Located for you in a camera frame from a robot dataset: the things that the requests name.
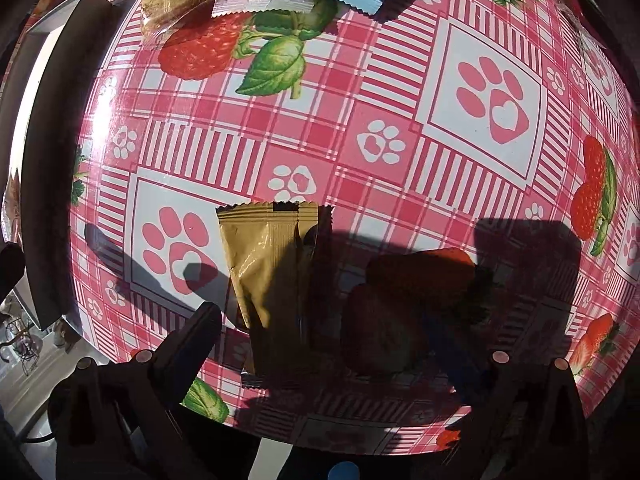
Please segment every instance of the black cable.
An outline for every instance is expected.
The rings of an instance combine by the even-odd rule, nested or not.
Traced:
[[[41,442],[46,442],[47,440],[51,440],[55,435],[53,433],[49,433],[45,436],[38,436],[36,438],[24,438],[22,439],[23,444],[39,444]]]

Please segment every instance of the pink checkered tablecloth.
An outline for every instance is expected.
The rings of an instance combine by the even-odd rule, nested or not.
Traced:
[[[628,93],[599,47],[585,36],[580,49],[552,0],[527,1],[524,10],[493,0],[399,2],[385,23],[338,6],[325,31],[303,41],[299,82],[267,96],[237,92],[260,54],[203,80],[165,73],[160,51],[143,45],[137,1],[95,77],[78,140],[88,175],[71,208],[70,244],[84,338],[128,360],[133,349],[156,348],[206,296],[223,306],[225,327],[200,376],[228,405],[226,424],[318,449],[433,451],[443,428],[468,412],[437,370],[373,386],[343,372],[318,390],[241,387],[249,340],[234,325],[216,207],[332,206],[334,234],[345,240],[333,276],[341,304],[389,246],[459,247],[480,262],[481,219],[499,222],[509,242],[516,219],[571,228],[586,179],[583,142],[593,136],[617,174],[617,205],[604,250],[591,255],[595,236],[581,245],[569,355],[607,312],[619,331],[609,353],[575,376],[590,413],[640,336],[637,140]],[[267,40],[252,47],[264,53]],[[197,237],[182,228],[187,221],[201,227]],[[102,237],[95,251],[87,225]],[[184,250],[175,256],[171,247]],[[184,279],[189,258],[218,270],[201,273],[197,293]],[[505,252],[494,275],[507,294],[512,270]],[[530,297],[509,298],[515,307],[495,347],[517,353],[545,328]],[[325,321],[331,339],[339,321]]]

